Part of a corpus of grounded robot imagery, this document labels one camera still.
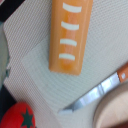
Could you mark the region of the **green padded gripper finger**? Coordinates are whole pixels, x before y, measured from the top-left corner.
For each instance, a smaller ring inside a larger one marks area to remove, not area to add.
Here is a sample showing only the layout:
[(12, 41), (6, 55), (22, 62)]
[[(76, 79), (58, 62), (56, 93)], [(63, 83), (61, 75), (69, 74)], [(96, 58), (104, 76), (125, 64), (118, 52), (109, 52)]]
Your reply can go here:
[(0, 34), (0, 89), (2, 88), (5, 79), (10, 75), (8, 67), (10, 61), (7, 39), (4, 33)]

